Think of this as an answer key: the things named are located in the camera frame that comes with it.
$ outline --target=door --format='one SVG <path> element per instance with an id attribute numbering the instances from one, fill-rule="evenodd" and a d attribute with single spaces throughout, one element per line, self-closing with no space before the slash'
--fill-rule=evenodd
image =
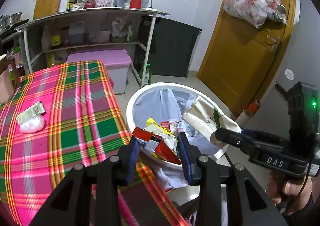
<path id="1" fill-rule="evenodd" d="M 288 25 L 266 19 L 256 29 L 221 8 L 198 77 L 239 116 L 270 84 L 289 41 L 295 0 L 281 0 Z M 280 42 L 276 51 L 274 41 Z"/>

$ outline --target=barcode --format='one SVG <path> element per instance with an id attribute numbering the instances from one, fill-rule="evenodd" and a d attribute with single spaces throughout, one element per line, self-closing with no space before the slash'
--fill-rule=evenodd
<path id="1" fill-rule="evenodd" d="M 35 106 L 35 107 L 33 108 L 33 111 L 34 111 L 34 114 L 35 114 L 35 115 L 40 114 L 40 109 L 39 109 L 38 106 Z"/>

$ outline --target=table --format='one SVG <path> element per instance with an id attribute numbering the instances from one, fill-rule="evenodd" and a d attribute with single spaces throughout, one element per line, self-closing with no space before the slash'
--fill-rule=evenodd
<path id="1" fill-rule="evenodd" d="M 12 99 L 0 105 L 0 200 L 27 226 L 76 163 L 102 162 L 131 134 L 100 61 L 65 63 L 20 79 Z M 39 100 L 44 129 L 20 133 L 17 115 Z M 119 189 L 119 207 L 124 225 L 186 225 L 141 159 L 133 182 Z"/>

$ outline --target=door lock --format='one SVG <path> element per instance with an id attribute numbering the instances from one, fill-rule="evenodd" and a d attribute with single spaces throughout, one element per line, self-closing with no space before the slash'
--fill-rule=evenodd
<path id="1" fill-rule="evenodd" d="M 280 37 L 276 37 L 274 39 L 274 38 L 270 37 L 269 35 L 267 35 L 267 38 L 273 42 L 273 45 L 270 49 L 271 53 L 276 54 L 279 49 L 279 46 L 280 46 L 280 40 L 281 40 Z"/>

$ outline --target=cooking pot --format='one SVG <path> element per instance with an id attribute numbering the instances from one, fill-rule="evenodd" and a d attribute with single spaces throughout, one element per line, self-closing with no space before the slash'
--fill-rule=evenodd
<path id="1" fill-rule="evenodd" d="M 8 18 L 6 18 L 5 19 L 5 27 L 20 21 L 21 14 L 22 14 L 21 12 L 15 13 L 15 14 L 10 15 Z"/>
<path id="2" fill-rule="evenodd" d="M 9 17 L 9 15 L 6 16 L 1 16 L 0 18 L 0 28 L 4 29 L 5 28 L 5 20 Z"/>

